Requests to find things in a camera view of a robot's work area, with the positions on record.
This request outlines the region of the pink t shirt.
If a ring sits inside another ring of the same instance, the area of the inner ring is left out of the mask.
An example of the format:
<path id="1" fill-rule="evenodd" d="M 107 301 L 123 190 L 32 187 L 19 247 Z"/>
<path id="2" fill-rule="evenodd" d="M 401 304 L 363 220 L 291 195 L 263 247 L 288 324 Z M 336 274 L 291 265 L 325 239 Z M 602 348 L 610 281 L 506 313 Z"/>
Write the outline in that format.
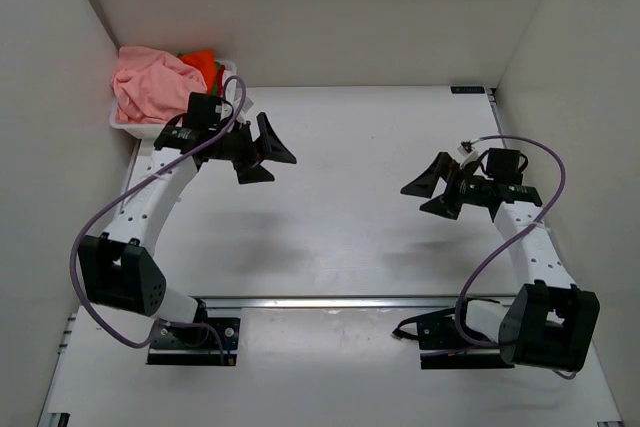
<path id="1" fill-rule="evenodd" d="M 119 49 L 111 87 L 119 124 L 165 124 L 187 111 L 192 92 L 207 92 L 197 68 L 169 52 L 143 46 Z"/>

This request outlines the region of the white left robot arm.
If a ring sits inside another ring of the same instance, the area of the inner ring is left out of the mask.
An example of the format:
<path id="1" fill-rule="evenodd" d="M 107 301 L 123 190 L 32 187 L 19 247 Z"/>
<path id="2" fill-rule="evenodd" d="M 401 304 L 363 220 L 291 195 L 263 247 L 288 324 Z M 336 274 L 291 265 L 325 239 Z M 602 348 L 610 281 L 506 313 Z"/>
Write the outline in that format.
<path id="1" fill-rule="evenodd" d="M 203 303 L 170 288 L 154 260 L 160 232 L 186 186 L 209 160 L 231 163 L 239 184 L 274 181 L 263 162 L 296 163 L 267 116 L 257 116 L 259 135 L 234 116 L 203 124 L 184 115 L 165 125 L 154 143 L 145 177 L 116 199 L 118 213 L 98 236 L 81 230 L 72 248 L 71 279 L 93 319 L 119 342 L 132 346 L 96 311 L 102 305 L 152 318 L 188 345 L 208 336 Z"/>

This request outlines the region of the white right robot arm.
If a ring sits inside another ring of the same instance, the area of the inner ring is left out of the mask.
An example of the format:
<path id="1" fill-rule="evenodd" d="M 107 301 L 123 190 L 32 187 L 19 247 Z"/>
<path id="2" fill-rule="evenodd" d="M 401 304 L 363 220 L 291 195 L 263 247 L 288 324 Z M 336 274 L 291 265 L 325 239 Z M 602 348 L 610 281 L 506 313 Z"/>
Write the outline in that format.
<path id="1" fill-rule="evenodd" d="M 463 206 L 488 210 L 520 287 L 510 305 L 462 296 L 450 308 L 401 321 L 397 339 L 416 341 L 425 368 L 549 369 L 565 378 L 586 361 L 600 304 L 578 287 L 561 262 L 542 219 L 537 190 L 523 183 L 528 165 L 518 150 L 468 150 L 463 162 L 446 152 L 401 190 L 424 199 L 420 209 L 449 220 Z"/>

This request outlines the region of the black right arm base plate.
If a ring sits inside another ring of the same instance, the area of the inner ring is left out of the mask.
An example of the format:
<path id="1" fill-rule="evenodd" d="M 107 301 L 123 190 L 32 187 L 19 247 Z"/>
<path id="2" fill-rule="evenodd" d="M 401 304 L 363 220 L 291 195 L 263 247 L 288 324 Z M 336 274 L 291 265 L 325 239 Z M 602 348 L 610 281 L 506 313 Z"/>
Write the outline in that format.
<path id="1" fill-rule="evenodd" d="M 392 331 L 392 337 L 418 343 L 422 370 L 513 368 L 495 349 L 472 346 L 460 336 L 453 307 L 406 318 Z"/>

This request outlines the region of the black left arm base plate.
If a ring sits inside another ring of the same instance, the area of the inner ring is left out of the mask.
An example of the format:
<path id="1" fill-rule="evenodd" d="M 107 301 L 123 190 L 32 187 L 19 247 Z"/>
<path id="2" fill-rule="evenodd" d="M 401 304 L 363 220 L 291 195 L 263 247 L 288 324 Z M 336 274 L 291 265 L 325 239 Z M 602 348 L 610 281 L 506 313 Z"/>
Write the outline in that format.
<path id="1" fill-rule="evenodd" d="M 146 363 L 153 366 L 237 365 L 240 317 L 209 317 L 206 323 L 218 334 L 218 343 L 208 328 L 154 327 Z"/>

